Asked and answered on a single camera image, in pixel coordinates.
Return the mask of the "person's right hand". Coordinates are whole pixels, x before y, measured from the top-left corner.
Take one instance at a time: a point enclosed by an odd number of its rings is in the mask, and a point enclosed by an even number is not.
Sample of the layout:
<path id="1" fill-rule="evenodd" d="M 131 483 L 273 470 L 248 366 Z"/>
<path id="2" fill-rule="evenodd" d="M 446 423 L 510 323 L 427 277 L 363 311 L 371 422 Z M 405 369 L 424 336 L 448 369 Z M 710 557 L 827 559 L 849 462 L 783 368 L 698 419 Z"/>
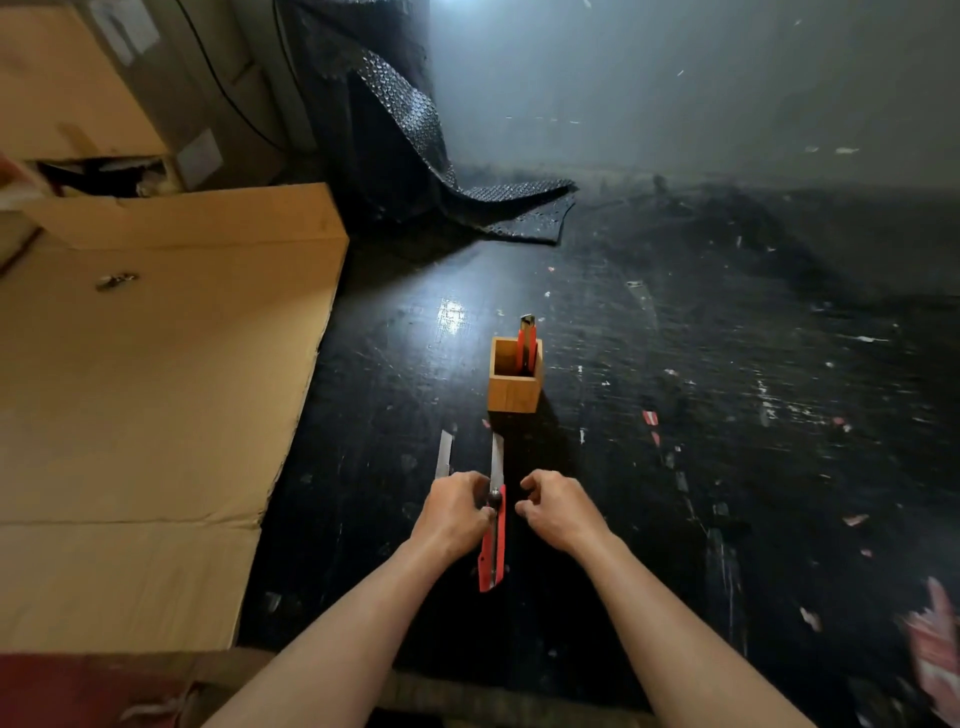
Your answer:
<path id="1" fill-rule="evenodd" d="M 541 508 L 534 533 L 554 549 L 589 564 L 606 552 L 613 534 L 581 483 L 557 470 L 535 469 L 520 481 L 526 499 Z"/>

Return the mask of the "person's left hand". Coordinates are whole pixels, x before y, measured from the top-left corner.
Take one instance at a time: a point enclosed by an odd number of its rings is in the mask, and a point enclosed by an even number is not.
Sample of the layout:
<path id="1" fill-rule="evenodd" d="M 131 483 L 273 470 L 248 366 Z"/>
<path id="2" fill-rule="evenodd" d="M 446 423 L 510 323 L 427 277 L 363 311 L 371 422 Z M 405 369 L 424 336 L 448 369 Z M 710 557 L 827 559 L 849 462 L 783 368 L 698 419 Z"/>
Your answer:
<path id="1" fill-rule="evenodd" d="M 473 551 L 487 531 L 470 531 L 469 512 L 487 506 L 489 478 L 475 470 L 434 480 L 410 541 L 440 570 Z"/>

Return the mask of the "red utility knife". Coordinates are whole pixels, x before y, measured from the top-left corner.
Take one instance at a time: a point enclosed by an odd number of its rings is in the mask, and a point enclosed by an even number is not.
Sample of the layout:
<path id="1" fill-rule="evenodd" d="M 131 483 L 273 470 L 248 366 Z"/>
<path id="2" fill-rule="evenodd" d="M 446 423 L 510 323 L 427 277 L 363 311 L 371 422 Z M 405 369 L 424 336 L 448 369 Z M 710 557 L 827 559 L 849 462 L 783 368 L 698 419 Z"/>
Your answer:
<path id="1" fill-rule="evenodd" d="M 518 376 L 534 377 L 537 367 L 537 317 L 529 313 L 520 318 L 515 348 L 515 369 Z"/>
<path id="2" fill-rule="evenodd" d="M 480 593 L 488 593 L 496 588 L 506 573 L 506 492 L 504 440 L 500 434 L 494 433 L 491 439 L 490 475 L 486 504 L 496 511 L 496 517 L 484 535 L 477 559 Z"/>

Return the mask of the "person's right forearm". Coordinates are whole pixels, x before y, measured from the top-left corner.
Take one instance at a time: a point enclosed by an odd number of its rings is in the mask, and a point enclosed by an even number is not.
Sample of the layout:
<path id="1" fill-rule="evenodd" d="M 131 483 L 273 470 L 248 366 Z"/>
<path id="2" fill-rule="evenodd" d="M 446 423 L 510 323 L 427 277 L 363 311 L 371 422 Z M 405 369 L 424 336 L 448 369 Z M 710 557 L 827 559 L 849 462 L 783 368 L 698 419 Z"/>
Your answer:
<path id="1" fill-rule="evenodd" d="M 815 728 L 612 532 L 586 530 L 569 551 L 663 728 Z"/>

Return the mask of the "person's left forearm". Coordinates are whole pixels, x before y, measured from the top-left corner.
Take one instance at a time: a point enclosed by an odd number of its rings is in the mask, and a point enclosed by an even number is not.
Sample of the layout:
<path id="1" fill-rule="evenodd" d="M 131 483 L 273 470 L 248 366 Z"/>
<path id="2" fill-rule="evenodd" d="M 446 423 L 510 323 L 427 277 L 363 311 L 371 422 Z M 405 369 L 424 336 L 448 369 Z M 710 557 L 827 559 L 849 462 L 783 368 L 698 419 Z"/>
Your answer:
<path id="1" fill-rule="evenodd" d="M 449 565 L 438 538 L 406 541 L 202 728 L 363 728 L 414 616 Z"/>

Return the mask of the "small wooden holder box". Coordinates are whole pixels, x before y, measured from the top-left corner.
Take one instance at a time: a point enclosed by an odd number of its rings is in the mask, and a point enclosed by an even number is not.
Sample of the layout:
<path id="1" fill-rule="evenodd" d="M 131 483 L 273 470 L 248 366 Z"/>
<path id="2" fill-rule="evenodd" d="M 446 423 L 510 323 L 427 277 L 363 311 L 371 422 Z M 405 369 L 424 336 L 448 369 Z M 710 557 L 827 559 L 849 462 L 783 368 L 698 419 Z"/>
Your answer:
<path id="1" fill-rule="evenodd" d="M 518 374 L 518 339 L 493 337 L 490 341 L 486 409 L 488 412 L 534 414 L 544 388 L 544 340 L 536 339 L 533 374 Z"/>

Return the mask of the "large flat cardboard sheet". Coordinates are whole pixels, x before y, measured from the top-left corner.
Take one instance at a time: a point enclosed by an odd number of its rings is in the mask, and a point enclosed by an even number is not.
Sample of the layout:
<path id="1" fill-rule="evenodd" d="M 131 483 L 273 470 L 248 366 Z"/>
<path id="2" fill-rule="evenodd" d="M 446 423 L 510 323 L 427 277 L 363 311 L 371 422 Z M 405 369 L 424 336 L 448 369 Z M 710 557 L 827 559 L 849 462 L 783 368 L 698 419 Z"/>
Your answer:
<path id="1" fill-rule="evenodd" d="M 326 183 L 33 200 L 0 278 L 0 654 L 234 645 L 349 237 Z M 103 276 L 137 281 L 105 292 Z"/>

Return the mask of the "black bubble wrap sheet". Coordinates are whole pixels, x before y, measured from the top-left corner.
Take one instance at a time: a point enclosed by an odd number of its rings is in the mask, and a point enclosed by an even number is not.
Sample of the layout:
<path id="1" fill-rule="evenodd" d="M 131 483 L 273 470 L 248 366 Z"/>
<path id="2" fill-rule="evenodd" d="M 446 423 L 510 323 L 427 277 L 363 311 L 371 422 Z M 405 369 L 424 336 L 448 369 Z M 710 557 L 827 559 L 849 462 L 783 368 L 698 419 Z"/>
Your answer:
<path id="1" fill-rule="evenodd" d="M 556 245 L 569 179 L 466 186 L 433 98 L 430 0 L 271 0 L 273 24 L 332 185 L 376 220 L 438 211 L 499 239 Z"/>

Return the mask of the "red cloth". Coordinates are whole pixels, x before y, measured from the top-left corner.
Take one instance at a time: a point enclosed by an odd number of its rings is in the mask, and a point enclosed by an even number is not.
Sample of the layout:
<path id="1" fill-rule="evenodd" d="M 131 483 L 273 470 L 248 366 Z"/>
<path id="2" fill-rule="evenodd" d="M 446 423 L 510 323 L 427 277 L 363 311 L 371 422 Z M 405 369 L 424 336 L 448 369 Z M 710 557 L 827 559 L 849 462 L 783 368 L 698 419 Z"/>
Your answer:
<path id="1" fill-rule="evenodd" d="M 0 656 L 0 728 L 178 728 L 190 681 L 84 657 Z"/>

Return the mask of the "white paper label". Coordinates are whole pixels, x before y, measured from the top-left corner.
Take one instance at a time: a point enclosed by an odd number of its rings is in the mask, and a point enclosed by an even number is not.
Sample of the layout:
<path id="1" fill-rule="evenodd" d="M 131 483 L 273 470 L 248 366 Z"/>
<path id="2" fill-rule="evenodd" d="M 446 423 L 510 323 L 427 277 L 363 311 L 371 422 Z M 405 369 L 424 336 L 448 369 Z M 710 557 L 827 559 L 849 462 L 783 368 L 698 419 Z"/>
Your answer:
<path id="1" fill-rule="evenodd" d="M 162 41 L 144 0 L 89 0 L 90 15 L 118 61 L 131 66 Z"/>
<path id="2" fill-rule="evenodd" d="M 208 127 L 175 155 L 175 165 L 187 190 L 201 187 L 224 165 L 213 130 Z"/>

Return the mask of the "brown cardboard box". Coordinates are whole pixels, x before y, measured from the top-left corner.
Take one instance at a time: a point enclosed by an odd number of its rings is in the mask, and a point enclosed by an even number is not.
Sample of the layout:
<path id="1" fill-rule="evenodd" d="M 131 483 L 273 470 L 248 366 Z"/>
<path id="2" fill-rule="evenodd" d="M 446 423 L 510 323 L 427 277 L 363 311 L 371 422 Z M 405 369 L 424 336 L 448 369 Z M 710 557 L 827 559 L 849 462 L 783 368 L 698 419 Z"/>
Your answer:
<path id="1" fill-rule="evenodd" d="M 144 0 L 161 42 L 124 66 L 90 0 L 0 0 L 0 160 L 47 195 L 151 198 L 270 184 L 293 152 L 234 0 Z M 187 190 L 205 129 L 223 165 Z"/>

